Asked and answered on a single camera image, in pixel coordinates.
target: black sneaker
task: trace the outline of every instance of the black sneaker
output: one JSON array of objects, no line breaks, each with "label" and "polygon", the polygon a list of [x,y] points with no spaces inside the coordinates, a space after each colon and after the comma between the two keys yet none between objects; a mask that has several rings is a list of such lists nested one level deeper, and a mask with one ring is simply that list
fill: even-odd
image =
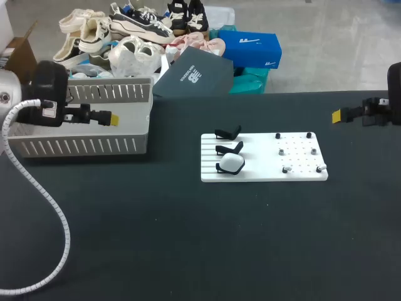
[{"label": "black sneaker", "polygon": [[188,5],[184,0],[173,0],[167,7],[170,11],[170,19],[172,21],[171,29],[175,36],[182,36],[187,33],[188,23]]},{"label": "black sneaker", "polygon": [[201,3],[201,0],[191,0],[188,7],[188,30],[190,33],[200,32],[205,37],[205,40],[209,40],[209,23],[205,13],[205,7]]},{"label": "black sneaker", "polygon": [[112,33],[117,31],[121,34],[132,34],[157,44],[169,44],[174,40],[172,30],[162,22],[149,20],[146,16],[147,13],[137,10],[124,13],[116,3],[113,3],[110,5],[112,19],[110,30]]},{"label": "black sneaker", "polygon": [[155,9],[148,8],[146,6],[142,6],[141,1],[134,1],[134,5],[131,3],[131,0],[128,0],[128,4],[124,7],[123,9],[126,13],[126,15],[132,14],[132,11],[140,11],[141,13],[144,13],[144,17],[149,19],[149,20],[155,20],[155,21],[160,21],[164,25],[166,25],[168,28],[171,28],[171,20],[169,17],[166,16],[159,16],[156,12]]}]

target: teal shoe box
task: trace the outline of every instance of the teal shoe box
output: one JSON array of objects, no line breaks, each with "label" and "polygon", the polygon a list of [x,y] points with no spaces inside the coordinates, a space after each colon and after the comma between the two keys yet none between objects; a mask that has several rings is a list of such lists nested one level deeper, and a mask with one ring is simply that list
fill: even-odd
[{"label": "teal shoe box", "polygon": [[226,43],[223,58],[232,60],[234,67],[277,69],[282,51],[274,33],[219,31]]}]

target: black table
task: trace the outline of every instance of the black table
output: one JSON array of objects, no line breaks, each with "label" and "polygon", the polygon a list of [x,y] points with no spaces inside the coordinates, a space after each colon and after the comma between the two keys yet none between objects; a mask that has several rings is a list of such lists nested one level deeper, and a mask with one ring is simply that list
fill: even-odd
[{"label": "black table", "polygon": [[[399,300],[401,127],[331,124],[371,96],[387,93],[159,100],[146,156],[25,161],[72,247],[55,281],[15,299]],[[239,124],[316,132],[328,180],[201,182],[201,134]],[[31,285],[60,259],[60,221],[4,156],[0,191],[0,287]]]}]

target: white spiral cable wrap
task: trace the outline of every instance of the white spiral cable wrap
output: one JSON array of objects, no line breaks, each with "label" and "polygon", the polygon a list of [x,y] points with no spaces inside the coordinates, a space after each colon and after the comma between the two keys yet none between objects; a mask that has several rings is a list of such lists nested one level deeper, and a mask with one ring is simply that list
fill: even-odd
[{"label": "white spiral cable wrap", "polygon": [[8,143],[8,132],[10,130],[10,123],[13,120],[13,118],[15,117],[15,115],[23,108],[40,107],[40,106],[41,106],[41,101],[39,99],[26,100],[26,101],[23,101],[23,102],[20,102],[19,104],[17,104],[7,114],[6,119],[3,123],[1,133],[3,136],[4,150],[5,150],[8,158],[10,159],[10,161],[15,165],[15,167],[17,167],[17,169],[21,172],[21,174],[23,174],[23,176],[44,196],[44,198],[48,200],[48,202],[55,209],[57,215],[60,217],[60,220],[61,220],[61,222],[63,224],[63,228],[64,228],[64,234],[65,234],[65,247],[64,247],[63,257],[61,257],[61,260],[60,260],[59,264],[57,265],[57,267],[55,268],[55,270],[42,281],[40,281],[34,285],[31,285],[29,287],[18,288],[18,289],[14,289],[14,290],[0,289],[0,295],[8,295],[8,296],[22,295],[24,293],[29,293],[29,292],[32,292],[34,290],[37,290],[37,289],[43,287],[44,285],[46,285],[47,283],[52,281],[52,279],[54,279],[54,277],[57,276],[57,274],[61,271],[61,269],[63,268],[63,266],[67,260],[68,254],[70,252],[70,245],[71,245],[70,228],[68,227],[68,223],[67,223],[64,213],[62,212],[60,207],[57,205],[56,201],[50,196],[50,194],[21,165],[21,163],[15,157],[15,155],[14,155],[13,151],[11,150],[10,145]]}]

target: robotic arm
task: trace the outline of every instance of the robotic arm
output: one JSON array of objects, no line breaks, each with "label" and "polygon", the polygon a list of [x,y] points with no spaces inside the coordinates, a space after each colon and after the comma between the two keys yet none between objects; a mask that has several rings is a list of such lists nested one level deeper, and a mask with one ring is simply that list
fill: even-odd
[{"label": "robotic arm", "polygon": [[111,111],[91,111],[88,103],[81,104],[79,108],[68,107],[72,99],[66,99],[67,86],[65,68],[52,61],[41,61],[31,83],[26,86],[21,86],[14,73],[0,71],[0,124],[18,103],[39,99],[42,101],[40,107],[22,109],[15,121],[45,127],[59,127],[63,122],[89,124],[90,120],[96,120],[100,125],[118,125],[118,116]]},{"label": "robotic arm", "polygon": [[387,73],[388,99],[368,98],[361,107],[341,108],[332,114],[332,122],[353,122],[362,117],[362,125],[401,125],[401,63],[390,66]]}]

